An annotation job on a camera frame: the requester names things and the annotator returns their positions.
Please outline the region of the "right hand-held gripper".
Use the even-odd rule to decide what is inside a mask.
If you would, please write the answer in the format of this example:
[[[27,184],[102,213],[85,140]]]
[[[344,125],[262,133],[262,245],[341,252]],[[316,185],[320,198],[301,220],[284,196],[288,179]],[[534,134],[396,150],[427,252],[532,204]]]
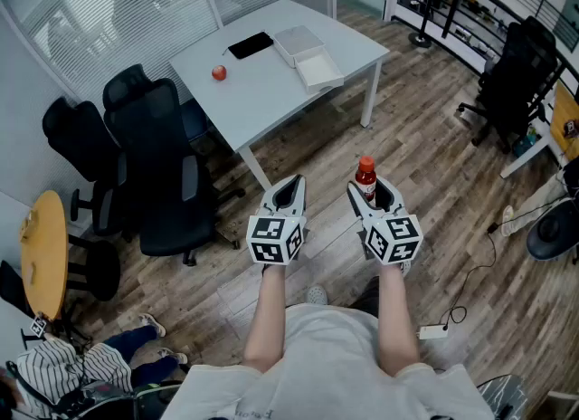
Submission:
[[[423,234],[416,215],[406,212],[399,190],[384,177],[376,177],[375,207],[354,182],[346,193],[356,218],[362,221],[360,239],[367,260],[382,265],[412,261],[422,244]]]

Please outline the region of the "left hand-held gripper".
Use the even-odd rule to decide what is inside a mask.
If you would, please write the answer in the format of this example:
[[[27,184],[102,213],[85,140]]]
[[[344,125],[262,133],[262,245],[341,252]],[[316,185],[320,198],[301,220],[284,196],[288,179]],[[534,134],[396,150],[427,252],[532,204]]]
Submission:
[[[294,175],[268,189],[251,215],[246,243],[254,263],[287,266],[306,240],[306,178]]]

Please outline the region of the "small red-capped bottle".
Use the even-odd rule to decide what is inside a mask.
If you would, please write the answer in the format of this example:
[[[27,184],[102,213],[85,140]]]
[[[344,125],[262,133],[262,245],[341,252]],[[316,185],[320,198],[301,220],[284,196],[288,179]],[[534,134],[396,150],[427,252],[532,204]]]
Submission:
[[[374,158],[362,156],[359,159],[356,171],[356,184],[368,201],[372,201],[375,198],[376,179]]]

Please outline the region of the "white box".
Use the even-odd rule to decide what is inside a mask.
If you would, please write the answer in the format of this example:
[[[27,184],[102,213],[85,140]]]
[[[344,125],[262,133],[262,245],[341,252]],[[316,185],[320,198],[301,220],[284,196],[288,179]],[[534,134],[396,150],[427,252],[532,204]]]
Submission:
[[[308,27],[297,25],[273,35],[276,50],[301,78],[308,94],[344,84],[344,75],[326,45]]]

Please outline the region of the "person's right forearm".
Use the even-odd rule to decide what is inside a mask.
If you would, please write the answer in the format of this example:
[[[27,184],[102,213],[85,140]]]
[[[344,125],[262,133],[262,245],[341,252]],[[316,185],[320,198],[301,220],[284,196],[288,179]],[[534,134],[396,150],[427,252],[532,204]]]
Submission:
[[[411,322],[400,268],[383,266],[378,277],[379,362],[382,370],[394,377],[420,361],[418,339]]]

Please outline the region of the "person's left forearm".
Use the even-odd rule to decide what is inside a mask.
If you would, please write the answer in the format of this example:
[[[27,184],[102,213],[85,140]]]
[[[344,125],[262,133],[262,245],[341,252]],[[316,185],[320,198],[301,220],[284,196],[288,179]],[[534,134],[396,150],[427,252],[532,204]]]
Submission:
[[[283,356],[286,329],[285,267],[264,269],[257,306],[242,355],[242,364],[265,373]]]

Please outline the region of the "white table leg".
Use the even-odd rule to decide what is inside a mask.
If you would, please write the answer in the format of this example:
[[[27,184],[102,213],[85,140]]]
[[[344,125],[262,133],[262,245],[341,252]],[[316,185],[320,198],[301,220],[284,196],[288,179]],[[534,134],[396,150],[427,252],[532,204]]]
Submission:
[[[367,70],[365,100],[360,118],[360,125],[363,128],[367,128],[370,124],[373,108],[375,105],[375,94],[381,76],[382,65],[383,60],[380,59]]]
[[[264,173],[251,148],[248,145],[245,145],[238,149],[238,154],[241,156],[244,163],[250,169],[256,180],[260,183],[261,187],[265,191],[269,190],[271,188],[271,182]]]

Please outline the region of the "blue office chair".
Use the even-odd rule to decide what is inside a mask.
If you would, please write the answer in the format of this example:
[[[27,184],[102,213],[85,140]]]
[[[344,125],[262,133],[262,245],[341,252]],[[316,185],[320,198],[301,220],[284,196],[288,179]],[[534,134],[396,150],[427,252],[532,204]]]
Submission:
[[[209,126],[206,114],[195,98],[184,102],[180,110],[185,134],[189,141],[200,138],[207,133]]]

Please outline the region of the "black mesh office chair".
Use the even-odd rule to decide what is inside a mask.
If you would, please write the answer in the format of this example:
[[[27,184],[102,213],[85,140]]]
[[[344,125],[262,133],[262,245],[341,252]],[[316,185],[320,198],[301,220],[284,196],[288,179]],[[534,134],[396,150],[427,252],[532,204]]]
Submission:
[[[150,80],[141,64],[127,67],[104,87],[104,122],[127,158],[130,218],[140,250],[151,257],[182,255],[221,238],[217,211],[246,192],[222,192],[185,133],[175,84]]]

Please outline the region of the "dark round chair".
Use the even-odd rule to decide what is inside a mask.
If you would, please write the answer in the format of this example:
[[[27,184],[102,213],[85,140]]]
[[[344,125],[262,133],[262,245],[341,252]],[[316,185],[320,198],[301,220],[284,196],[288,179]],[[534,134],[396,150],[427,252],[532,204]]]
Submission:
[[[527,236],[527,250],[539,261],[549,261],[575,250],[579,261],[579,207],[572,198],[557,202],[533,224]]]

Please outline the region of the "black high-back office chair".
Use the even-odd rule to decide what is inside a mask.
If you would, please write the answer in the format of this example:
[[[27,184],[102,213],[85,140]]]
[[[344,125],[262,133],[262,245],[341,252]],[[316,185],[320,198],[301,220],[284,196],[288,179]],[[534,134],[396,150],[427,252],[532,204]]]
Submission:
[[[554,35],[535,17],[513,22],[497,62],[488,61],[479,77],[476,103],[462,102],[457,111],[472,111],[486,120],[471,140],[478,146],[494,129],[503,153],[510,151],[509,138],[527,134],[531,120],[544,112],[536,98],[557,71]]]

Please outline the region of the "black coat rack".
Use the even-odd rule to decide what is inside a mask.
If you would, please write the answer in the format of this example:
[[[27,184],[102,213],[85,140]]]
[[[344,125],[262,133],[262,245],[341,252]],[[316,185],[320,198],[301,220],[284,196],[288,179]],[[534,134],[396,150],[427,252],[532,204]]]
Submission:
[[[419,48],[429,49],[432,45],[432,40],[426,33],[426,25],[428,21],[431,19],[432,9],[436,5],[439,8],[440,0],[426,0],[422,4],[422,25],[420,31],[418,33],[417,32],[410,33],[408,36],[409,41]]]

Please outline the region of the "black round stool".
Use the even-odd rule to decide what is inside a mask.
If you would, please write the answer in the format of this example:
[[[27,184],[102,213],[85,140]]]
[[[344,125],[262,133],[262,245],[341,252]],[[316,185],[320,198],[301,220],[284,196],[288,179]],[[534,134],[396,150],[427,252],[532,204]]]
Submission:
[[[118,291],[120,262],[113,244],[99,240],[96,242],[69,234],[69,243],[83,248],[86,254],[84,264],[68,262],[68,274],[81,275],[84,282],[67,281],[67,288],[89,291],[98,301],[110,301]]]

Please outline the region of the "black metal railing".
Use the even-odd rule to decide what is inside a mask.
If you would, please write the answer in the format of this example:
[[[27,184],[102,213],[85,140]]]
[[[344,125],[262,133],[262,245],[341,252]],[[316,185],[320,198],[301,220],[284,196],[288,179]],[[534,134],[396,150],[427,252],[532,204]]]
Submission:
[[[420,31],[426,0],[397,0],[393,16]],[[535,17],[555,37],[559,79],[579,99],[579,0],[562,7],[549,0],[440,0],[432,9],[426,33],[432,41],[482,73],[496,60],[508,26]]]

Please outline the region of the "yellow board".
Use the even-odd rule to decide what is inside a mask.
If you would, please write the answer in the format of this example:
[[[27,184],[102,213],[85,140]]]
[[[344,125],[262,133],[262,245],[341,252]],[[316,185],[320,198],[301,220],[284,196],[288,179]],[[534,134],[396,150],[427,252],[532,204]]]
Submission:
[[[579,157],[579,104],[561,81],[555,86],[550,132],[568,161]]]

